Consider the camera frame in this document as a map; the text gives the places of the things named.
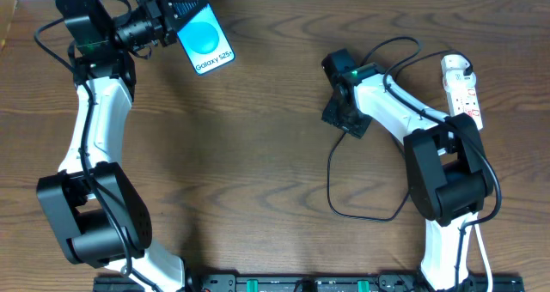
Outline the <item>blue Galaxy smartphone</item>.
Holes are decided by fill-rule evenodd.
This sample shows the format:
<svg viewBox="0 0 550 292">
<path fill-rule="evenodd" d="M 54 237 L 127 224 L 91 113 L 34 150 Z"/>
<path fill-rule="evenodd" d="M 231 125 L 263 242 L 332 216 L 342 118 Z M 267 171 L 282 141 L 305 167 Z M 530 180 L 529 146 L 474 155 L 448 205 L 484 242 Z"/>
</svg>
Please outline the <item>blue Galaxy smartphone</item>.
<svg viewBox="0 0 550 292">
<path fill-rule="evenodd" d="M 170 27 L 175 31 L 198 75 L 213 71 L 235 59 L 233 48 L 208 0 L 206 7 L 185 26 Z"/>
</svg>

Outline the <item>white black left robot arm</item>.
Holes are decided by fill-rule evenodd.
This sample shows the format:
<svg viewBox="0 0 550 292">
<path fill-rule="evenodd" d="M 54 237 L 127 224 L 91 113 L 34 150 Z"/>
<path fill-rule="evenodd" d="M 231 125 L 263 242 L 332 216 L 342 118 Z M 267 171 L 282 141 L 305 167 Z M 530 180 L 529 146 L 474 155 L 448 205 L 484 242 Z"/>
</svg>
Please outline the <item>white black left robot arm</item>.
<svg viewBox="0 0 550 292">
<path fill-rule="evenodd" d="M 136 86 L 135 59 L 169 46 L 208 0 L 126 0 L 111 16 L 103 0 L 55 0 L 72 35 L 63 65 L 78 112 L 58 171 L 36 193 L 65 258 L 117 271 L 147 291 L 200 291 L 182 258 L 153 239 L 150 214 L 120 162 Z"/>
</svg>

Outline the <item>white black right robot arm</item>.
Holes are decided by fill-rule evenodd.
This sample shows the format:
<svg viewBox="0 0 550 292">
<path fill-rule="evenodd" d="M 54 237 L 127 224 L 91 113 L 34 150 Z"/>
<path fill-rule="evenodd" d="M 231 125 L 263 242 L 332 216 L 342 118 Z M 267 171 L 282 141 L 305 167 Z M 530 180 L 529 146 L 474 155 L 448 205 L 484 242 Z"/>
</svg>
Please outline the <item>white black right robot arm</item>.
<svg viewBox="0 0 550 292">
<path fill-rule="evenodd" d="M 428 289 L 458 291 L 468 277 L 469 237 L 484 221 L 484 201 L 502 193 L 480 139 L 473 64 L 455 50 L 441 54 L 447 113 L 411 96 L 389 70 L 357 64 L 341 49 L 321 62 L 333 89 L 321 118 L 355 138 L 376 121 L 402 146 L 407 194 L 426 223 L 421 275 Z"/>
</svg>

